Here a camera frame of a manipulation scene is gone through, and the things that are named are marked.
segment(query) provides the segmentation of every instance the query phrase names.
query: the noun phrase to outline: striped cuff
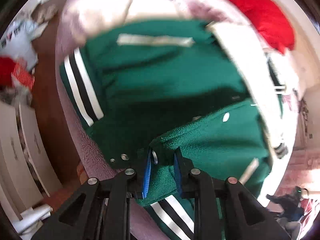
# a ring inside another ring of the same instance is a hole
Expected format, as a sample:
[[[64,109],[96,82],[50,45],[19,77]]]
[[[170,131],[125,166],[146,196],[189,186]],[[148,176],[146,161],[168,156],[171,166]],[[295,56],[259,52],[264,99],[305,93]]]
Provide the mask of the striped cuff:
[[[170,195],[165,199],[151,204],[152,211],[156,217],[152,216],[159,227],[167,233],[170,239],[192,240],[194,239],[194,222],[185,210],[188,200],[181,200],[182,204]]]
[[[94,122],[103,117],[103,112],[94,91],[90,76],[87,72],[83,58],[79,48],[67,56],[64,60],[64,66],[60,71],[65,71],[66,77],[61,78],[67,88],[69,97],[73,97],[74,107],[77,108],[77,113],[80,114],[88,126],[92,126]]]

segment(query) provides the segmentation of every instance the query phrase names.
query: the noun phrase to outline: snap button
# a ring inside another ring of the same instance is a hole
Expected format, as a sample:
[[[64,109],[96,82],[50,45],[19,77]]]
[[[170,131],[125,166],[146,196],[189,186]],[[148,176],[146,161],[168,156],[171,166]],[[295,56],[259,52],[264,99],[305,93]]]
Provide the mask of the snap button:
[[[128,157],[127,154],[122,153],[121,154],[121,159],[123,159],[124,161],[127,161],[127,160],[129,160],[129,157]]]
[[[158,157],[157,157],[157,154],[154,150],[152,150],[152,156],[153,156],[153,163],[154,165],[157,165],[158,164]]]
[[[222,118],[222,121],[223,121],[223,122],[228,121],[229,117],[230,117],[230,113],[229,113],[229,112],[225,113],[224,116],[223,116],[223,118]]]

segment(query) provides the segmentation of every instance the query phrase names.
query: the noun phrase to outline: blue gripper pad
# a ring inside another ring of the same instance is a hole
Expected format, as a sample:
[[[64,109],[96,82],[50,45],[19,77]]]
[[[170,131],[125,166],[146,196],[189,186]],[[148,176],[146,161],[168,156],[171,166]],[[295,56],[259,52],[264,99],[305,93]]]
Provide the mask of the blue gripper pad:
[[[180,171],[180,168],[179,168],[178,158],[177,158],[176,154],[174,154],[173,169],[174,169],[174,179],[176,181],[177,190],[178,190],[179,195],[181,195],[182,194],[181,171]]]
[[[142,197],[145,198],[149,191],[149,182],[150,182],[150,173],[151,173],[151,150],[148,151],[147,166],[144,171],[143,185],[142,185]]]

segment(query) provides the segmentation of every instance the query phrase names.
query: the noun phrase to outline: screw head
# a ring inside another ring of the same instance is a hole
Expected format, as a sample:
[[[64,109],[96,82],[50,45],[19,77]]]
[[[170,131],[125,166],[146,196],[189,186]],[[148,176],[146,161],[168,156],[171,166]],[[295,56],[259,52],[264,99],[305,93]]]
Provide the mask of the screw head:
[[[237,180],[236,178],[234,178],[234,177],[230,177],[230,178],[228,179],[228,182],[229,182],[230,184],[236,184],[236,183],[238,182],[238,180]]]
[[[132,175],[132,174],[134,174],[134,169],[126,169],[126,170],[124,171],[124,173],[125,173],[126,175]]]
[[[88,184],[89,185],[94,185],[98,182],[98,179],[97,178],[90,178],[88,179]]]
[[[129,160],[129,156],[127,154],[122,153],[121,159],[123,159],[124,161],[127,161],[127,160]]]
[[[191,173],[192,173],[193,175],[198,175],[198,174],[200,174],[200,170],[197,169],[197,168],[194,168],[194,169],[191,170]]]

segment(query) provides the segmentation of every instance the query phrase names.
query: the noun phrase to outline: metal screw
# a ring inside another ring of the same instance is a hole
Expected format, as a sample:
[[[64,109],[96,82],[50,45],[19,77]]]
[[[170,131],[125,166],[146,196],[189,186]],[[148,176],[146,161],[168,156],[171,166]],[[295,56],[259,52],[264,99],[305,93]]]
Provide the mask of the metal screw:
[[[125,173],[126,175],[132,175],[132,174],[134,174],[134,169],[126,169],[126,170],[124,171],[124,173]]]
[[[127,161],[127,160],[129,160],[129,157],[128,157],[127,154],[122,153],[121,154],[121,159],[123,159],[124,161]]]
[[[236,183],[238,182],[238,180],[237,180],[236,178],[234,178],[234,177],[230,177],[230,178],[228,179],[228,182],[229,182],[230,184],[236,184]]]
[[[199,170],[199,169],[192,169],[192,170],[191,170],[191,173],[192,173],[193,175],[198,175],[198,174],[200,174],[200,170]]]
[[[155,165],[157,165],[158,164],[158,157],[157,157],[157,154],[156,154],[156,152],[154,151],[154,150],[152,150],[152,155],[153,155],[153,163],[155,164]]]
[[[98,180],[96,178],[90,178],[88,179],[88,184],[89,185],[94,185],[98,182]]]

